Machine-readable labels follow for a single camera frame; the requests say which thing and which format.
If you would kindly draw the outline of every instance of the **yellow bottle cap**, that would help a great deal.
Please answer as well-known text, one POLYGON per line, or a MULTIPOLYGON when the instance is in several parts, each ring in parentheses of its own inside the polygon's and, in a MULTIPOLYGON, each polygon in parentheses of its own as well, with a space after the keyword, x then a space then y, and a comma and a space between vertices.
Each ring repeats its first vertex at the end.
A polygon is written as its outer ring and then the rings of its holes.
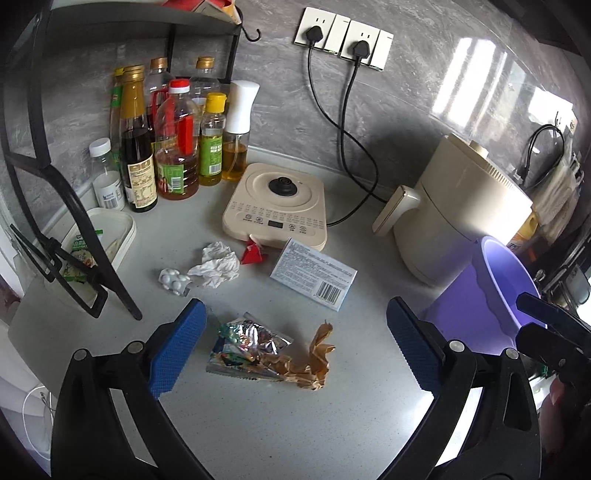
POLYGON ((212 92, 207 94, 207 100, 205 101, 205 111, 207 113, 222 113, 225 106, 225 93, 212 92))

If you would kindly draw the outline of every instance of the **small plastic bottle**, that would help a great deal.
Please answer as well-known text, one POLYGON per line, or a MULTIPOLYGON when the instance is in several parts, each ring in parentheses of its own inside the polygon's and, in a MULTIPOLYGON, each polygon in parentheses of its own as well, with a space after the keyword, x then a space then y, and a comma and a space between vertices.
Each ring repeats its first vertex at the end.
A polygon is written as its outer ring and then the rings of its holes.
POLYGON ((189 80, 191 84, 191 98, 200 108, 201 113, 205 110, 205 102, 208 94, 219 92, 220 83, 213 74, 213 57, 199 57, 195 68, 195 75, 189 80))
POLYGON ((230 83, 230 104, 222 145, 222 178, 238 181, 246 170, 251 109, 260 85, 246 80, 230 83))
POLYGON ((125 206, 121 174, 111 154, 111 141, 99 138, 88 150, 92 159, 92 186, 99 207, 122 210, 125 206))
POLYGON ((222 179, 222 138, 226 124, 223 110, 225 105, 225 93, 213 92, 207 95, 199 139, 201 153, 199 183, 204 186, 217 185, 222 179))

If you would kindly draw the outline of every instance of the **oil sprayer bottle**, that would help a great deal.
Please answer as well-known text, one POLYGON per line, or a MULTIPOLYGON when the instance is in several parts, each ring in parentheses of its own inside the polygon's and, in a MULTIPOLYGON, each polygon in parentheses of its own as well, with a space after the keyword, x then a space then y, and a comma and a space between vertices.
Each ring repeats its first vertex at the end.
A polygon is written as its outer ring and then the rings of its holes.
POLYGON ((222 145, 222 178, 240 180, 246 170, 246 151, 251 131, 251 109, 260 85, 247 80, 230 83, 230 104, 222 145))

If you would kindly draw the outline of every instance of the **gold bottle cap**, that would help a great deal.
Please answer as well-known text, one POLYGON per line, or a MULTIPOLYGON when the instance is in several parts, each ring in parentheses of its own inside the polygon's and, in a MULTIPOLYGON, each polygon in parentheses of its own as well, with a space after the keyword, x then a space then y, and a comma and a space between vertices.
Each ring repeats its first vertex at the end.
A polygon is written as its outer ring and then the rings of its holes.
POLYGON ((168 67, 168 60, 166 57, 150 60, 150 70, 165 69, 166 67, 168 67))
POLYGON ((205 111, 207 113, 223 113, 226 106, 226 94, 221 92, 212 92, 207 94, 205 102, 205 111))
POLYGON ((136 82, 144 79, 145 67, 143 65, 130 65, 123 70, 122 82, 136 82))
POLYGON ((195 68, 198 69, 212 69, 213 68, 213 57, 199 57, 195 68))

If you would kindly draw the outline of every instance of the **black power cord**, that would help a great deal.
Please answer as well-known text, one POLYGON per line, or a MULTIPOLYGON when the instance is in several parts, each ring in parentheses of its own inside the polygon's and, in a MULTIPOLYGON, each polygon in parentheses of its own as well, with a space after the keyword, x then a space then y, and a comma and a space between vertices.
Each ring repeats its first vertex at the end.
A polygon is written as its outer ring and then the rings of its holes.
MULTIPOLYGON (((351 93, 351 88, 353 87, 353 82, 355 81, 355 77, 357 76, 357 71, 359 70, 359 66, 361 65, 361 60, 369 57, 369 44, 365 40, 357 42, 357 44, 353 48, 353 55, 355 57, 355 67, 353 68, 353 74, 351 75, 351 79, 349 81, 349 84, 347 85, 347 91, 345 92, 345 98, 343 100, 343 108, 341 110, 341 115, 340 115, 339 148, 340 148, 340 156, 343 161, 343 165, 346 164, 346 161, 345 161, 345 114, 347 112, 347 103, 349 102, 349 95, 351 93)), ((378 186, 378 182, 379 182, 379 170, 378 170, 378 165, 376 164, 375 161, 374 161, 374 168, 375 168, 374 184, 372 185, 372 187, 369 190, 366 190, 367 195, 347 215, 345 215, 343 218, 340 218, 339 220, 327 223, 326 224, 327 227, 328 226, 335 226, 341 222, 344 222, 346 219, 351 217, 355 212, 357 212, 357 210, 359 210, 363 206, 363 204, 365 202, 367 202, 369 197, 371 197, 373 195, 374 190, 378 186)))
MULTIPOLYGON (((322 40, 323 38, 323 34, 322 34, 322 29, 320 27, 318 27, 317 25, 311 27, 307 32, 306 32, 306 38, 308 39, 308 41, 310 42, 309 44, 309 48, 308 48, 308 80, 310 82, 310 89, 312 91, 312 97, 314 97, 314 101, 316 102, 316 106, 318 107, 318 110, 320 110, 320 113, 322 113, 322 115, 324 116, 324 118, 326 118, 328 120, 328 122, 330 124, 332 124, 334 127, 339 129, 339 132, 342 130, 341 125, 337 124, 337 122, 335 122, 334 120, 332 120, 332 118, 330 117, 330 115, 328 113, 326 113, 326 111, 324 110, 324 108, 322 107, 322 105, 320 104, 320 101, 318 99, 318 95, 316 93, 316 88, 314 88, 314 80, 312 79, 312 68, 311 68, 311 59, 312 59, 312 50, 314 45, 319 42, 320 40, 322 40)), ((369 57, 369 44, 367 44, 366 47, 363 47, 363 49, 366 48, 366 52, 365 51, 360 51, 358 53, 361 54, 367 54, 366 56, 362 57, 363 58, 367 58, 369 57)), ((374 169, 376 171, 378 171, 378 165, 377 162, 375 161, 375 159, 373 158, 373 156, 367 151, 367 149, 361 144, 361 142, 359 142, 359 140, 357 140, 353 135, 351 135, 349 132, 347 132, 347 130, 344 130, 343 133, 345 135, 347 135, 347 137, 349 137, 351 140, 353 140, 357 146, 368 156, 368 158, 371 160, 372 164, 374 165, 374 169)), ((343 169, 345 170, 346 174, 349 176, 349 178, 351 180, 353 180, 363 191, 365 191, 366 193, 370 193, 372 197, 374 197, 376 200, 379 200, 382 203, 388 203, 387 200, 384 200, 383 198, 377 196, 373 189, 370 190, 369 188, 367 188, 361 181, 359 181, 354 175, 353 173, 349 170, 349 166, 346 162, 346 159, 344 157, 344 155, 341 154, 341 161, 343 163, 343 169)))
POLYGON ((556 160, 556 162, 554 162, 550 168, 546 169, 546 171, 544 171, 542 174, 540 174, 536 178, 536 180, 533 182, 533 184, 530 187, 527 187, 527 190, 531 190, 531 189, 537 187, 540 183, 542 183, 542 181, 544 181, 544 179, 546 179, 548 177, 548 175, 550 175, 550 173, 556 168, 556 166, 560 162, 560 159, 564 155, 564 147, 565 147, 564 135, 560 131, 560 128, 558 128, 556 125, 553 125, 553 124, 545 124, 545 125, 542 125, 541 127, 539 127, 530 136, 529 144, 527 147, 527 156, 525 159, 525 166, 523 166, 523 168, 520 169, 520 171, 518 172, 518 175, 522 179, 521 186, 525 186, 525 181, 530 173, 531 155, 534 151, 535 142, 536 142, 536 140, 538 140, 538 137, 540 136, 540 134, 542 132, 546 132, 546 131, 553 131, 553 132, 556 132, 560 135, 560 138, 562 140, 562 150, 561 150, 560 155, 558 156, 558 159, 556 160))

